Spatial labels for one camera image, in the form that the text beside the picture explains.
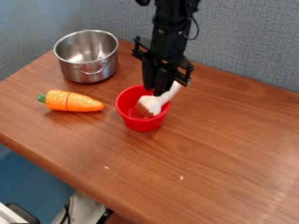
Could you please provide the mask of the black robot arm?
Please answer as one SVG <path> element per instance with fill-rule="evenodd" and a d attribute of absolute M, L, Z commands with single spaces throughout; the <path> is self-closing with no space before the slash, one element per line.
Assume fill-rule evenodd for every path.
<path fill-rule="evenodd" d="M 193 65 L 184 56 L 192 24 L 199 26 L 193 13 L 201 0 L 153 0 L 152 38 L 136 36 L 132 55 L 141 61 L 144 89 L 155 96 L 165 93 L 177 81 L 187 86 Z"/>

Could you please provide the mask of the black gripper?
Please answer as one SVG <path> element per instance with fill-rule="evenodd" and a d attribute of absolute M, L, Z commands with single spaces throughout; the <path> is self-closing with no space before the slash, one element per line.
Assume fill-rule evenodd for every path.
<path fill-rule="evenodd" d="M 175 81 L 189 84 L 193 65 L 184 56 L 189 31 L 189 23 L 155 24 L 151 39 L 135 37 L 132 55 L 141 61 L 144 88 L 153 89 L 155 96 L 167 92 Z"/>

